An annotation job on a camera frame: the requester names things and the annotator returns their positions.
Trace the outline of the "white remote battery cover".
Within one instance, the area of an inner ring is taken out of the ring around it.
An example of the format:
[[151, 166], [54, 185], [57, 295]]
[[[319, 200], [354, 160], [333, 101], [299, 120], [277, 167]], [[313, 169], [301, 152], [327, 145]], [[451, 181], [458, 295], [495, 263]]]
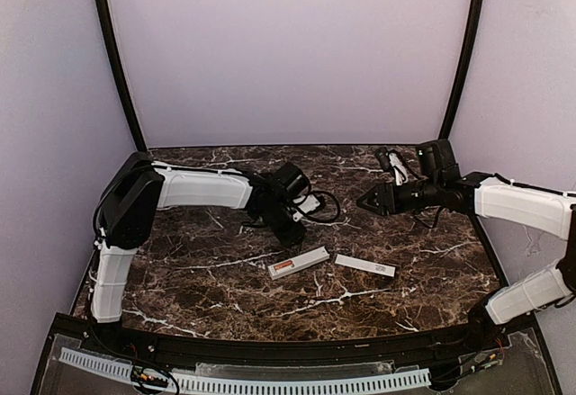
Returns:
[[394, 266], [378, 264], [364, 259], [359, 259], [352, 256], [344, 256], [340, 254], [336, 256], [335, 264], [371, 274], [387, 276], [390, 278], [393, 278], [396, 274], [396, 268]]

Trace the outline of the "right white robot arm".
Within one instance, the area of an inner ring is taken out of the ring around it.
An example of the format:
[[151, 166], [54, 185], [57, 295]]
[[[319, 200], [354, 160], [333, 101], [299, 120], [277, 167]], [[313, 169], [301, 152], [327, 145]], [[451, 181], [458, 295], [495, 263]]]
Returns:
[[522, 184], [498, 174], [473, 172], [454, 179], [428, 178], [403, 184], [379, 183], [359, 197], [358, 207], [379, 216], [430, 207], [486, 220], [504, 220], [526, 232], [525, 254], [541, 252], [539, 239], [556, 237], [565, 245], [544, 268], [493, 293], [480, 315], [495, 326], [575, 297], [575, 192]]

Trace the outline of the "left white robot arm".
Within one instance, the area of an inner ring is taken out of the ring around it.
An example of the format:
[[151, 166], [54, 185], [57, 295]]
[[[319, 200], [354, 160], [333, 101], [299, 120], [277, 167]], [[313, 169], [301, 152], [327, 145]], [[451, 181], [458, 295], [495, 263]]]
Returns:
[[302, 219], [319, 208], [307, 177], [286, 163], [273, 173], [214, 170], [155, 162], [132, 153], [106, 187], [94, 212], [99, 262], [91, 302], [100, 324], [122, 316], [131, 261], [148, 240], [157, 210], [210, 206], [243, 210], [270, 229], [284, 247], [302, 242]]

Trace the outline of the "white remote control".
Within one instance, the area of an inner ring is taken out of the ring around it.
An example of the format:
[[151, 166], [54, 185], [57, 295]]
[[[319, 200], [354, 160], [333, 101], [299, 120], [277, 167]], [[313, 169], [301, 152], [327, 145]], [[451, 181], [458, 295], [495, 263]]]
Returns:
[[[273, 266], [284, 261], [291, 260], [294, 263], [294, 267], [290, 269], [283, 270], [277, 273]], [[283, 260], [281, 262], [269, 265], [267, 267], [268, 273], [272, 280], [278, 280], [284, 278], [288, 275], [296, 274], [302, 270], [305, 270], [311, 266], [317, 265], [319, 263], [329, 260], [329, 252], [325, 247], [318, 247], [306, 253], [291, 257], [289, 259]]]

